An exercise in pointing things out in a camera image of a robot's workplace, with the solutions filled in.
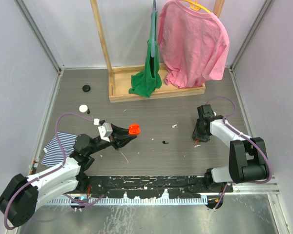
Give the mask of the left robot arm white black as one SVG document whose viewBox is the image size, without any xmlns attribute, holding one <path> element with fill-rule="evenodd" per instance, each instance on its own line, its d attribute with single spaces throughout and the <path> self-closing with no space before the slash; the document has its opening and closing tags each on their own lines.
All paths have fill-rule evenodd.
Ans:
<svg viewBox="0 0 293 234">
<path fill-rule="evenodd" d="M 106 122 L 101 122 L 98 130 L 96 138 L 78 135 L 73 152 L 64 161 L 40 173 L 17 174 L 11 178 L 0 196 L 0 211 L 6 229 L 25 224 L 41 206 L 62 194 L 85 192 L 88 188 L 85 171 L 94 162 L 91 155 L 110 146 L 119 150 L 141 132 L 138 124 L 125 129 Z"/>
</svg>

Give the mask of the orange earbud case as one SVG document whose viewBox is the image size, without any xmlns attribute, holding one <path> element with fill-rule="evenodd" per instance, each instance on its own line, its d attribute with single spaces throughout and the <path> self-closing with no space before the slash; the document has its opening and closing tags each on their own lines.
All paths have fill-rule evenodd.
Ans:
<svg viewBox="0 0 293 234">
<path fill-rule="evenodd" d="M 137 136 L 141 133 L 141 129 L 140 129 L 140 126 L 139 124 L 131 124 L 128 128 L 128 134 L 131 135 L 131 136 Z"/>
</svg>

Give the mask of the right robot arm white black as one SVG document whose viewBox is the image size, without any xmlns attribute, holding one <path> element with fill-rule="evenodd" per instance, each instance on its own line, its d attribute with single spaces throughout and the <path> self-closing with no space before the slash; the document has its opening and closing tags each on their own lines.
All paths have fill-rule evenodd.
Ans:
<svg viewBox="0 0 293 234">
<path fill-rule="evenodd" d="M 234 128 L 222 115 L 217 115 L 209 104 L 197 108 L 198 119 L 192 134 L 195 142 L 206 143 L 210 137 L 220 139 L 229 148 L 227 166 L 209 168 L 203 184 L 210 192 L 216 192 L 229 183 L 267 183 L 272 178 L 265 142 Z"/>
</svg>

